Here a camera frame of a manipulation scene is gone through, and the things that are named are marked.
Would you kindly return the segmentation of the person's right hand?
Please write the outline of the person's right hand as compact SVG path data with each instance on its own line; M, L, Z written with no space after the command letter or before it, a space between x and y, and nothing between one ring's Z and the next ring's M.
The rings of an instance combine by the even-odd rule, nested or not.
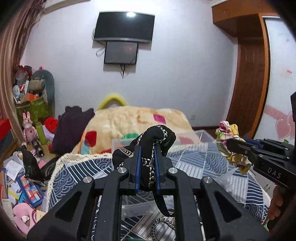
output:
M273 197L268 209L267 220L274 220L281 213L280 207L283 204L283 197L281 187L276 186L273 190Z

